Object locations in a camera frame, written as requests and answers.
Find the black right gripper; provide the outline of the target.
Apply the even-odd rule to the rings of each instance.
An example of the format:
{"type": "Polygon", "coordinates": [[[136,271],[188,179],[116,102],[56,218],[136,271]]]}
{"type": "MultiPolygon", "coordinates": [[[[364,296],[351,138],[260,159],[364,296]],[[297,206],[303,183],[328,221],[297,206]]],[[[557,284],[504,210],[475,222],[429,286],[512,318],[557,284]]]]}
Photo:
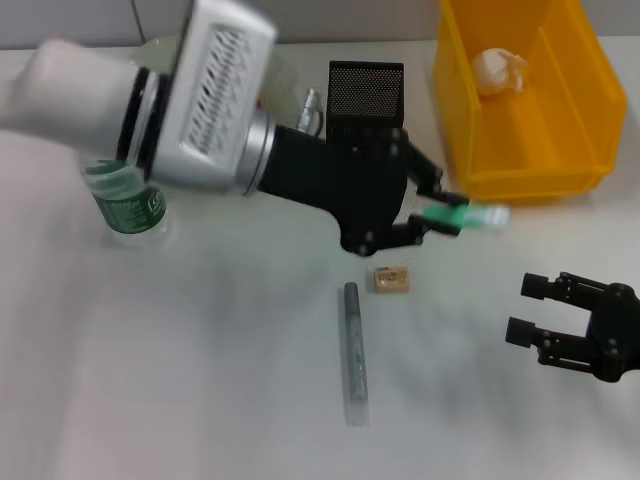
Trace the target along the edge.
{"type": "Polygon", "coordinates": [[[589,332],[594,341],[509,318],[505,341],[525,349],[535,347],[540,365],[593,374],[609,383],[639,369],[639,299],[630,286],[607,286],[567,272],[553,281],[526,273],[521,295],[592,312],[589,332]]]}

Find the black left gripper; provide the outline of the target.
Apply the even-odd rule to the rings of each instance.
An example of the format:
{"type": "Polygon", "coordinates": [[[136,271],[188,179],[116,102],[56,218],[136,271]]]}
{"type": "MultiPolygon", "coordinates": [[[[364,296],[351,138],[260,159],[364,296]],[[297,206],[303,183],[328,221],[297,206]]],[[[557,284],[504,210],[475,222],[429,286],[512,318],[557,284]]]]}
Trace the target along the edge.
{"type": "Polygon", "coordinates": [[[404,129],[397,137],[376,135],[349,146],[278,126],[258,189],[329,213],[338,223],[341,247],[359,256],[421,246],[429,232],[457,237],[460,226],[424,215],[394,224],[408,178],[418,196],[451,207],[469,204],[466,195],[443,187],[443,170],[404,129]]]}

